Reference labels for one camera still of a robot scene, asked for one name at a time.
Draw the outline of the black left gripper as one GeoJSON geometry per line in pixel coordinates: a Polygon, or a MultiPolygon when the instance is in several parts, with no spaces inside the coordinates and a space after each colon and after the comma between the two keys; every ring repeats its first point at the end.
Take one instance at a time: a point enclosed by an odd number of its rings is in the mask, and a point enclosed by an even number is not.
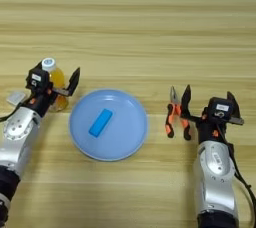
{"type": "MultiPolygon", "coordinates": [[[[42,61],[35,68],[42,70],[42,61]]],[[[35,111],[40,117],[52,109],[55,112],[64,110],[68,105],[68,97],[72,96],[80,79],[80,68],[77,68],[70,80],[68,90],[64,88],[46,87],[44,89],[33,89],[27,100],[27,107],[35,111]]]]}

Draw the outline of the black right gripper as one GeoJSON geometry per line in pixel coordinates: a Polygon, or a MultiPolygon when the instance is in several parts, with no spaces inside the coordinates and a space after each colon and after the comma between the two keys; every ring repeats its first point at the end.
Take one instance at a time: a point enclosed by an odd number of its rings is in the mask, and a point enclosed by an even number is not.
{"type": "Polygon", "coordinates": [[[235,99],[235,96],[230,91],[227,92],[227,99],[230,100],[233,104],[233,117],[231,117],[230,119],[213,117],[208,114],[193,116],[190,114],[189,111],[189,103],[191,100],[191,87],[186,87],[181,99],[181,117],[196,124],[199,143],[203,143],[205,141],[226,143],[225,133],[227,123],[234,125],[244,124],[244,120],[241,118],[240,115],[239,105],[235,99]]]}

